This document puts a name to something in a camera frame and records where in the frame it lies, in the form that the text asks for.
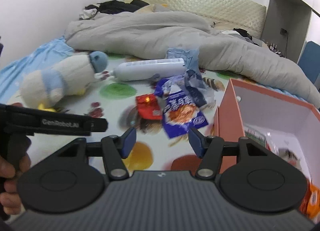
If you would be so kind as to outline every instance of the blue plush head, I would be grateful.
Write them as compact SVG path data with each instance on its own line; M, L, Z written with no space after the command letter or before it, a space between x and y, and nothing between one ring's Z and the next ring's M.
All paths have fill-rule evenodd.
M89 54L89 59L95 73L101 73L108 65L108 56L100 51Z

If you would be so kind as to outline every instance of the white tube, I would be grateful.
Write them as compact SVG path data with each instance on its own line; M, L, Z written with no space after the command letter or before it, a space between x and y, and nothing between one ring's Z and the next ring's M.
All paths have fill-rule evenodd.
M145 80L155 74L160 78L183 75L186 71L183 59L156 59L122 63L109 72L121 81Z

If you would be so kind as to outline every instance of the pillow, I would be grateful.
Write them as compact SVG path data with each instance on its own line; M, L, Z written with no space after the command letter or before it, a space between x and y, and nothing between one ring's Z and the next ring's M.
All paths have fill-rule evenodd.
M154 4L144 6L144 7L140 8L140 9L136 10L134 13L137 13L137 14L153 13L154 6L155 6Z
M215 24L212 23L211 27L217 30L233 30L234 24L230 24L227 22L217 22Z
M153 8L153 12L163 12L163 11L172 11L169 8L166 7L166 4L155 4Z

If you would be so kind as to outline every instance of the blue snack bag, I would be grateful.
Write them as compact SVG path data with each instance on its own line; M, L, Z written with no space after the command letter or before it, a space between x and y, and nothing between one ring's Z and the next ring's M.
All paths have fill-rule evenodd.
M165 100L162 126L169 138L188 133L208 125L206 118L192 99L170 79L161 79L155 89L155 96Z

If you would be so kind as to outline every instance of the finger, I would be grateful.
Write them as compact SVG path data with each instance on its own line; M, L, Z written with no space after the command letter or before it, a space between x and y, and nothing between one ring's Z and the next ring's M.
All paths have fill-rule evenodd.
M22 173L28 171L30 169L31 160L28 154L26 154L19 163L20 170Z
M21 199L17 193L1 193L0 202L4 207L18 208L21 207Z
M16 193L17 192L17 180L6 180L4 183L4 189L8 193Z
M7 215L18 215L21 212L21 207L17 207L17 208L4 207L3 210L4 210L4 213L6 213Z
M13 178L15 174L14 167L0 156L0 177Z

